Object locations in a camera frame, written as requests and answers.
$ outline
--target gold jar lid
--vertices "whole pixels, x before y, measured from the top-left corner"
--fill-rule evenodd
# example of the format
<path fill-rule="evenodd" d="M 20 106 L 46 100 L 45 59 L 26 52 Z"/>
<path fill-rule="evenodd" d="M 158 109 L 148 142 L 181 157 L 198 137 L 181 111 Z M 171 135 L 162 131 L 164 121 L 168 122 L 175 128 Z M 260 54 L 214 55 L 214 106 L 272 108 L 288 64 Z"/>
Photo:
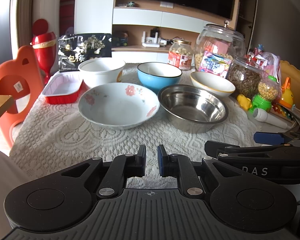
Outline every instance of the gold jar lid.
<path fill-rule="evenodd" d="M 189 44 L 191 45 L 191 41 L 181 40 L 181 39 L 174 39 L 173 42 L 179 43 L 179 44 Z"/>

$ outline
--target yellow toy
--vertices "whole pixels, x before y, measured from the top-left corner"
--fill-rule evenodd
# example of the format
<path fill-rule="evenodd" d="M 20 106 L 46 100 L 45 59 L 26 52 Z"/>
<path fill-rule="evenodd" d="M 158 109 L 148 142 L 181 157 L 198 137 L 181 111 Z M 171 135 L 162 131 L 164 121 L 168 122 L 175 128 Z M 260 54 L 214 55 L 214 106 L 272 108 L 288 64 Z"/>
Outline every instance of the yellow toy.
<path fill-rule="evenodd" d="M 284 85 L 282 86 L 282 96 L 279 100 L 279 104 L 285 106 L 286 108 L 291 108 L 293 105 L 293 94 L 290 90 L 290 77 L 286 78 Z"/>
<path fill-rule="evenodd" d="M 242 94 L 237 96 L 237 101 L 245 111 L 248 111 L 252 107 L 251 100 Z"/>

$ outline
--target pink flower print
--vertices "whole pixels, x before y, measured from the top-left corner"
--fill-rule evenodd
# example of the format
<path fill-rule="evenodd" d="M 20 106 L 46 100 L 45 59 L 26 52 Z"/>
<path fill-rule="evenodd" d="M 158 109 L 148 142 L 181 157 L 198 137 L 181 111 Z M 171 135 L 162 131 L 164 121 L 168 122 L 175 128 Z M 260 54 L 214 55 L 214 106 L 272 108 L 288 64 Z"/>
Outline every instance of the pink flower print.
<path fill-rule="evenodd" d="M 85 95 L 84 98 L 86 99 L 87 103 L 91 106 L 94 105 L 94 97 L 92 95 Z"/>
<path fill-rule="evenodd" d="M 126 95 L 132 97 L 132 96 L 134 96 L 135 94 L 136 94 L 136 90 L 134 89 L 134 86 L 130 86 L 130 85 L 129 85 L 129 86 L 126 88 Z"/>
<path fill-rule="evenodd" d="M 150 109 L 150 111 L 147 114 L 147 117 L 151 116 L 151 114 L 157 109 L 157 106 L 154 106 Z"/>

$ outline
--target ribbed gray panel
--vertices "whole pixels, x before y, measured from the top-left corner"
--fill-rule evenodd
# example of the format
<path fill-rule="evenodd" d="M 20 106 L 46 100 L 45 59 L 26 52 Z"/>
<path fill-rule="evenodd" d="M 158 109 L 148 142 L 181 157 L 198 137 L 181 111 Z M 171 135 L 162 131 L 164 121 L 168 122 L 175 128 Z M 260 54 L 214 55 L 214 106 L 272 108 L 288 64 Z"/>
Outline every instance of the ribbed gray panel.
<path fill-rule="evenodd" d="M 286 229 L 250 234 L 229 228 L 209 212 L 203 201 L 185 198 L 177 189 L 125 189 L 117 198 L 99 201 L 92 214 L 71 229 L 50 234 L 15 229 L 5 239 L 297 240 Z"/>

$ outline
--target floor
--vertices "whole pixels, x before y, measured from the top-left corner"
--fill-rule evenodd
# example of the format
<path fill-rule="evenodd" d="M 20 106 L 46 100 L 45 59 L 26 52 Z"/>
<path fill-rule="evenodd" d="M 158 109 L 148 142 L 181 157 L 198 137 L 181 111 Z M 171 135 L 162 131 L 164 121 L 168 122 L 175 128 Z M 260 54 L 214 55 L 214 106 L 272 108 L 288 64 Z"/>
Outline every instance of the floor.
<path fill-rule="evenodd" d="M 21 112 L 27 105 L 29 101 L 29 96 L 25 96 L 24 98 L 20 98 L 16 101 L 17 104 L 17 109 L 19 112 Z M 15 138 L 17 137 L 20 128 L 22 126 L 22 123 L 18 124 L 17 126 L 15 126 L 12 130 L 12 138 L 15 140 Z M 5 138 L 3 137 L 1 130 L 0 130 L 0 151 L 2 151 L 3 153 L 5 153 L 7 156 L 9 156 L 9 152 L 10 152 L 10 147 L 8 146 Z"/>

